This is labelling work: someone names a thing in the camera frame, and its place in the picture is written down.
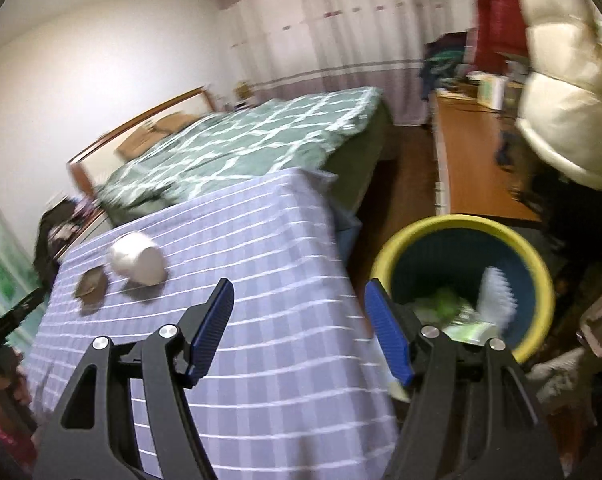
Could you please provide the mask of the brown plastic tray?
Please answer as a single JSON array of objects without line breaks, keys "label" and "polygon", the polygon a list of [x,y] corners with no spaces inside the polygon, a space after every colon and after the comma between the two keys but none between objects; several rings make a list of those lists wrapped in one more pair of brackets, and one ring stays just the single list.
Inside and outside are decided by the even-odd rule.
[{"label": "brown plastic tray", "polygon": [[74,289],[74,297],[84,304],[97,304],[106,296],[107,288],[108,275],[104,266],[95,266],[82,274]]}]

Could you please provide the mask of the red hanging garment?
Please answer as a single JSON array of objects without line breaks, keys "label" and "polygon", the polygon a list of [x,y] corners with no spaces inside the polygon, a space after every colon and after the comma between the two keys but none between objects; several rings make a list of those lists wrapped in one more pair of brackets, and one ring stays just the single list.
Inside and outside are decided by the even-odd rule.
[{"label": "red hanging garment", "polygon": [[526,24],[519,0],[477,0],[474,64],[478,70],[502,74],[505,54],[528,56]]}]

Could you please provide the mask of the yellow rimmed blue trash bin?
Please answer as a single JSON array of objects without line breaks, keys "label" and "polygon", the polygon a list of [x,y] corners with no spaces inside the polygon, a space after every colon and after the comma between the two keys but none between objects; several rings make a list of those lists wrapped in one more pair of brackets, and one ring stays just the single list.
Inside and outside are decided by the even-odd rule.
[{"label": "yellow rimmed blue trash bin", "polygon": [[504,339],[516,361],[524,364],[540,350],[550,330],[555,296],[539,253],[508,226],[470,214],[419,220],[383,245],[371,277],[397,304],[410,304],[440,288],[474,302],[489,266],[503,271],[517,301]]}]

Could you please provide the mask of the brown pillow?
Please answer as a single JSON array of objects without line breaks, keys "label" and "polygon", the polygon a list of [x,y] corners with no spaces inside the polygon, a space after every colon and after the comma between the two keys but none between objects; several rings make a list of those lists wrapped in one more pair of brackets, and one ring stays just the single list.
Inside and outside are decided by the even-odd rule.
[{"label": "brown pillow", "polygon": [[153,123],[153,127],[155,127],[157,131],[166,134],[173,134],[194,124],[199,119],[200,116],[198,115],[176,112],[156,120]]},{"label": "brown pillow", "polygon": [[161,140],[161,134],[153,127],[140,126],[134,130],[116,149],[128,162],[146,153]]}]

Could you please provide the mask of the white paper cup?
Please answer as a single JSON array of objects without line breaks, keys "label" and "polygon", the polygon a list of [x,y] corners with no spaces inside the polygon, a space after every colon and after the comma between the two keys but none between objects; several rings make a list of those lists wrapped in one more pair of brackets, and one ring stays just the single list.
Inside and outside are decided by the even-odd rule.
[{"label": "white paper cup", "polygon": [[108,249],[107,261],[114,273],[139,285],[155,286],[167,278],[161,248],[141,232],[118,237]]}]

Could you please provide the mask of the green patterned duvet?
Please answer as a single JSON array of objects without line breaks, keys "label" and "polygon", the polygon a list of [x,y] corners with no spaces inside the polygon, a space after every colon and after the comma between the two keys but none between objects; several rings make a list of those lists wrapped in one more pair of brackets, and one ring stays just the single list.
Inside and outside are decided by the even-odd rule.
[{"label": "green patterned duvet", "polygon": [[109,214],[132,219],[253,177],[302,168],[334,174],[331,196],[355,211],[391,124],[375,87],[212,113],[115,169],[96,193]]}]

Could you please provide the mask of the pink striped curtain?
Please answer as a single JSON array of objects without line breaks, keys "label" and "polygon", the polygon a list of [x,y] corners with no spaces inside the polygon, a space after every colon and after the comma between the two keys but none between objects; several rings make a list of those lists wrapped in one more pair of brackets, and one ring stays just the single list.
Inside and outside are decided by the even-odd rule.
[{"label": "pink striped curtain", "polygon": [[212,0],[231,79],[261,102],[356,87],[383,92],[394,122],[427,116],[428,44],[475,24],[476,0]]}]

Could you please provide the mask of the green white box on desk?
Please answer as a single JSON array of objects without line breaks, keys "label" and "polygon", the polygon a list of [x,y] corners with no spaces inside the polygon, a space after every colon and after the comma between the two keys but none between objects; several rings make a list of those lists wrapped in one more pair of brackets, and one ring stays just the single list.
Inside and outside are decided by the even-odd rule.
[{"label": "green white box on desk", "polygon": [[493,74],[481,74],[478,79],[477,103],[489,110],[503,109],[507,78]]}]

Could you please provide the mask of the orange wooden desk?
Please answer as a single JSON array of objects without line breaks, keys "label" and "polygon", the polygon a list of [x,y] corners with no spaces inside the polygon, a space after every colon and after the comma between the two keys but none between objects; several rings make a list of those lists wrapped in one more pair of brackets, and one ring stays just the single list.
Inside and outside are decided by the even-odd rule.
[{"label": "orange wooden desk", "polygon": [[500,147],[498,115],[472,100],[431,93],[437,154],[438,214],[474,214],[509,226],[534,226],[538,216],[508,191],[508,174],[494,154]]}]

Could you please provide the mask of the purple checked tablecloth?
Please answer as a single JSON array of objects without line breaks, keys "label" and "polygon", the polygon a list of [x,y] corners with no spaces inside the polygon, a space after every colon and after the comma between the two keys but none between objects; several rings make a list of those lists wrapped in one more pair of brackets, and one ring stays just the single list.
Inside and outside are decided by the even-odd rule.
[{"label": "purple checked tablecloth", "polygon": [[221,479],[378,479],[397,441],[385,374],[340,259],[325,187],[301,169],[188,200],[71,250],[25,360],[48,419],[94,340],[136,342],[214,296],[212,356],[184,396]]}]

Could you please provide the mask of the black clothes on cabinet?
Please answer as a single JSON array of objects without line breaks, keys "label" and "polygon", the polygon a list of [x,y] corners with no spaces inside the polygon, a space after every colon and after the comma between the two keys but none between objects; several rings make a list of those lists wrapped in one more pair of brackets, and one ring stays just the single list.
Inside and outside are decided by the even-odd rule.
[{"label": "black clothes on cabinet", "polygon": [[64,198],[57,205],[46,210],[39,220],[33,266],[38,280],[46,292],[51,292],[60,268],[60,264],[54,256],[63,242],[52,240],[54,232],[74,217],[76,206],[76,200]]}]

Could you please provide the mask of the wooden bed headboard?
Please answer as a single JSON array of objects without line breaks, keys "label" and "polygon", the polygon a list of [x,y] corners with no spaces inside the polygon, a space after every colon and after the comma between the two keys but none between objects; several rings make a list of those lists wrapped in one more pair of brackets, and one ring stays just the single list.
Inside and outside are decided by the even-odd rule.
[{"label": "wooden bed headboard", "polygon": [[75,187],[83,194],[95,197],[95,186],[103,184],[126,160],[118,154],[118,147],[141,126],[151,126],[171,113],[185,112],[205,116],[217,112],[211,93],[205,87],[194,88],[146,110],[124,122],[87,148],[74,155],[66,164]]}]

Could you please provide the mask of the pile of dark clothes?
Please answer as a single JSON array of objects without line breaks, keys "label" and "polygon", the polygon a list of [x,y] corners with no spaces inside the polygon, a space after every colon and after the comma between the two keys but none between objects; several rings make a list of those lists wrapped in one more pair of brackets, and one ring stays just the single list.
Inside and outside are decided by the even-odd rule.
[{"label": "pile of dark clothes", "polygon": [[467,32],[448,32],[426,44],[423,66],[419,72],[420,99],[427,101],[442,79],[455,76],[456,67],[464,61],[466,41]]}]

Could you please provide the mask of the green white bottle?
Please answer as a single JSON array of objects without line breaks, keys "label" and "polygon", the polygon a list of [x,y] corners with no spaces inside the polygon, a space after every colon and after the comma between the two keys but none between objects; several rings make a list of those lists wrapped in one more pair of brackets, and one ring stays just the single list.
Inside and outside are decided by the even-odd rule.
[{"label": "green white bottle", "polygon": [[448,288],[440,288],[429,297],[416,299],[412,310],[421,324],[435,326],[462,344],[483,346],[500,336],[496,326],[480,318],[468,301]]}]

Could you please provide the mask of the cream puffer jacket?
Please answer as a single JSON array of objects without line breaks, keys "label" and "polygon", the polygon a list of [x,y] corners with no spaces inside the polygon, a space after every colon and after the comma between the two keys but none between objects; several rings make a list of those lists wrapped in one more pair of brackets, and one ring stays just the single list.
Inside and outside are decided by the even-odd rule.
[{"label": "cream puffer jacket", "polygon": [[592,0],[519,0],[531,72],[517,126],[569,179],[602,191],[602,14]]}]

